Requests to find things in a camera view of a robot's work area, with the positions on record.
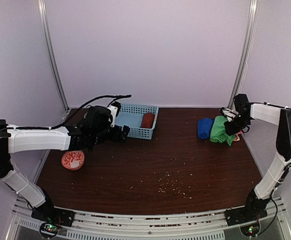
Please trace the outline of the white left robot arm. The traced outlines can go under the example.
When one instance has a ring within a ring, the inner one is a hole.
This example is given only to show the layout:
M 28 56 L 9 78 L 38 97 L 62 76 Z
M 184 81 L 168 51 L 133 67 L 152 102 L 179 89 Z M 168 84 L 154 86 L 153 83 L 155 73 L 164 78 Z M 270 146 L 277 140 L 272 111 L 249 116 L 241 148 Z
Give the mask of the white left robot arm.
M 130 128 L 116 125 L 119 111 L 113 105 L 93 106 L 77 124 L 49 127 L 8 125 L 0 119 L 0 181 L 27 200 L 46 222 L 53 222 L 58 212 L 48 194 L 13 166 L 11 154 L 38 150 L 92 151 L 106 141 L 123 143 Z

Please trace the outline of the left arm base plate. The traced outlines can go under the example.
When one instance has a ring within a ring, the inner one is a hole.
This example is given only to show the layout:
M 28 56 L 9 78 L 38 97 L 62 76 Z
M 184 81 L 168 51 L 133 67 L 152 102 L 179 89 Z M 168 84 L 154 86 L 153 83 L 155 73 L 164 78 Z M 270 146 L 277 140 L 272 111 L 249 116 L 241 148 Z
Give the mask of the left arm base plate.
M 75 218 L 75 212 L 72 210 L 54 208 L 52 213 L 47 215 L 35 208 L 32 210 L 31 217 L 60 227 L 71 227 Z

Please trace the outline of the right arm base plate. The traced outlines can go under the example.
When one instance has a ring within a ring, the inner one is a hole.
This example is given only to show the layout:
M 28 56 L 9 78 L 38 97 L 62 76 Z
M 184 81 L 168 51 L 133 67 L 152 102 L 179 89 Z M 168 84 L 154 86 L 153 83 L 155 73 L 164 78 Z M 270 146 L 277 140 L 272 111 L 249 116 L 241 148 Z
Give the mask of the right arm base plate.
M 245 207 L 229 208 L 224 212 L 225 220 L 228 226 L 240 225 L 251 221 L 257 221 L 259 218 L 268 216 L 266 210 L 257 212 L 247 212 Z

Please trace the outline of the green towel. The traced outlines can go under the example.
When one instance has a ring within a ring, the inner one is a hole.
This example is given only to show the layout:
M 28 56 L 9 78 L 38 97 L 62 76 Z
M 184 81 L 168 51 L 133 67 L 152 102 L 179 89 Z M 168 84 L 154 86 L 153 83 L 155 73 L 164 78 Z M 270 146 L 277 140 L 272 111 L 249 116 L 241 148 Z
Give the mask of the green towel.
M 224 123 L 228 122 L 228 119 L 224 116 L 217 116 L 214 119 L 211 131 L 210 131 L 210 137 L 209 141 L 212 143 L 227 143 L 228 146 L 231 146 L 234 142 L 234 139 L 236 137 L 235 134 L 228 135 L 226 133 L 226 128 Z

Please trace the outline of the rust brown towel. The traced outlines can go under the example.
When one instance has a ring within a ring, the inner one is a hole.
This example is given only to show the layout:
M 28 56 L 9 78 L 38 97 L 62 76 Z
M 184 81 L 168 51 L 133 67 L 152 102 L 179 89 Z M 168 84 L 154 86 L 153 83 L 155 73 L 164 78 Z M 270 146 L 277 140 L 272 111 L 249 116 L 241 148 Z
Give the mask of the rust brown towel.
M 140 127 L 143 129 L 151 129 L 153 127 L 155 115 L 151 112 L 143 115 Z

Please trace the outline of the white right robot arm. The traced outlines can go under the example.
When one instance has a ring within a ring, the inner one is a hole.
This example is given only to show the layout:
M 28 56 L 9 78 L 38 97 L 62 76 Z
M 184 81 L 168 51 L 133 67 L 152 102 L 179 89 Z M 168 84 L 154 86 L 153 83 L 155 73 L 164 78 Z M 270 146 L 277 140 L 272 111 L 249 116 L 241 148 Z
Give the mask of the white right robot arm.
M 248 96 L 243 93 L 236 95 L 233 103 L 234 109 L 223 107 L 220 110 L 226 117 L 223 125 L 229 136 L 249 130 L 252 120 L 277 126 L 274 159 L 265 176 L 251 191 L 242 209 L 242 217 L 252 221 L 261 213 L 261 206 L 270 201 L 275 189 L 283 183 L 291 169 L 291 108 L 267 102 L 250 102 Z

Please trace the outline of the light blue perforated basket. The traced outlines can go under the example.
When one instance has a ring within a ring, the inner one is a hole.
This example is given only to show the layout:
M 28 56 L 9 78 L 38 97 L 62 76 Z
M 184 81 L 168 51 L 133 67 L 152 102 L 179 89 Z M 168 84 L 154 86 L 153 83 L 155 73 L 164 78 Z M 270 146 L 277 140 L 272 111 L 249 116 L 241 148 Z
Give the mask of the light blue perforated basket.
M 154 114 L 154 120 L 150 128 L 142 128 L 145 114 Z M 128 137 L 135 139 L 151 140 L 156 127 L 159 107 L 153 105 L 122 103 L 118 116 L 115 119 L 117 126 L 130 128 Z

